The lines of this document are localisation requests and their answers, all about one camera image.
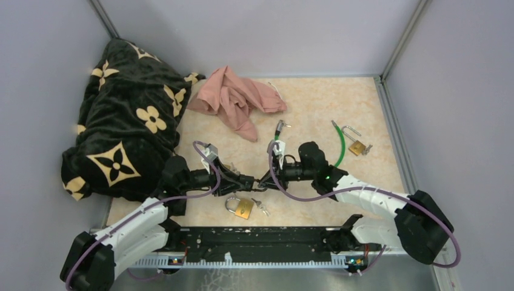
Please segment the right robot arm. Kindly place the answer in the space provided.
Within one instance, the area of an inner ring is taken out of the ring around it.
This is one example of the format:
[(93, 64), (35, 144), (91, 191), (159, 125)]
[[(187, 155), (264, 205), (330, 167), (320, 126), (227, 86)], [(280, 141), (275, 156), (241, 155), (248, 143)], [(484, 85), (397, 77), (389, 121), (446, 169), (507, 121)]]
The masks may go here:
[(417, 262), (440, 268), (461, 262), (455, 229), (427, 192), (395, 193), (373, 186), (329, 164), (314, 141), (301, 144), (297, 162), (285, 162), (284, 150), (280, 140), (268, 145), (269, 171), (263, 180), (270, 180), (273, 188), (299, 202), (332, 198), (375, 215), (358, 218), (341, 233), (347, 249), (373, 243), (402, 248)]

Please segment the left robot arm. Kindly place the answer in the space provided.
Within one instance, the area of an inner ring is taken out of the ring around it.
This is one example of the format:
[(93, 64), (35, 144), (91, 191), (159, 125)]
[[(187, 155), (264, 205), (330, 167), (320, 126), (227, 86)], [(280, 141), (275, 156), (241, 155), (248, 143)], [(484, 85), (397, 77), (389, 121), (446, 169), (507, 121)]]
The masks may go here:
[(146, 255), (161, 249), (184, 251), (181, 226), (170, 219), (184, 206), (187, 192), (205, 189), (196, 198), (251, 192), (253, 176), (237, 173), (218, 157), (207, 167), (190, 170), (181, 156), (165, 163), (155, 191), (132, 213), (96, 233), (82, 232), (73, 241), (60, 278), (67, 290), (108, 290), (117, 277)]

